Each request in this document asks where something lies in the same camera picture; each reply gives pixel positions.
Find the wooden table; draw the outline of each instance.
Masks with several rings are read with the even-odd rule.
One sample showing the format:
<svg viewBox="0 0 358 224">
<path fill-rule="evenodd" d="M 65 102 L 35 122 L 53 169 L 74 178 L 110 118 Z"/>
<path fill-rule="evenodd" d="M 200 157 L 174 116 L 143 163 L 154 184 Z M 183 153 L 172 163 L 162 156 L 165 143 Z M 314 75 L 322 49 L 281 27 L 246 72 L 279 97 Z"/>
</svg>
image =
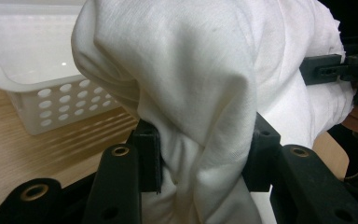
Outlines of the wooden table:
<svg viewBox="0 0 358 224">
<path fill-rule="evenodd" d="M 96 171 L 101 153 L 127 139 L 136 121 L 122 108 L 65 127 L 29 135 L 6 93 L 0 91 L 0 203 L 18 185 L 51 177 L 65 187 Z M 337 176 L 345 175 L 348 158 L 324 134 L 315 149 Z"/>
</svg>

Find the white fabric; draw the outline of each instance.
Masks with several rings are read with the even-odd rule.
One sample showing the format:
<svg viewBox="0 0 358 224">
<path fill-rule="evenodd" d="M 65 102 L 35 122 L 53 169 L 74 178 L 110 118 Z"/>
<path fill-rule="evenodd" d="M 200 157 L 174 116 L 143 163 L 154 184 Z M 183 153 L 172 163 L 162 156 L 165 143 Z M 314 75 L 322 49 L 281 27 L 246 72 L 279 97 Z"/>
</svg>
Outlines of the white fabric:
<svg viewBox="0 0 358 224">
<path fill-rule="evenodd" d="M 273 222 L 241 178 L 255 112 L 283 145 L 311 147 L 351 108 L 348 83 L 306 87 L 299 73 L 306 56 L 344 54 L 313 0 L 88 1 L 72 41 L 81 73 L 161 134 L 164 182 L 143 194 L 146 224 Z"/>
</svg>

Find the white plastic basket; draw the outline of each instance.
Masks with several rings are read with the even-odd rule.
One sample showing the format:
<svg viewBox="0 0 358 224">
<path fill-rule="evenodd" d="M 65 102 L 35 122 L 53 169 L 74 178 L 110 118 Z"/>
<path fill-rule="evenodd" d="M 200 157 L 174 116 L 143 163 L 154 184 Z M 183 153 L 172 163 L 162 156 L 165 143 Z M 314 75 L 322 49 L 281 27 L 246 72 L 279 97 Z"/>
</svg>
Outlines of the white plastic basket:
<svg viewBox="0 0 358 224">
<path fill-rule="evenodd" d="M 30 134 L 118 107 L 75 67 L 71 33 L 83 4 L 0 1 L 0 89 L 7 91 Z"/>
</svg>

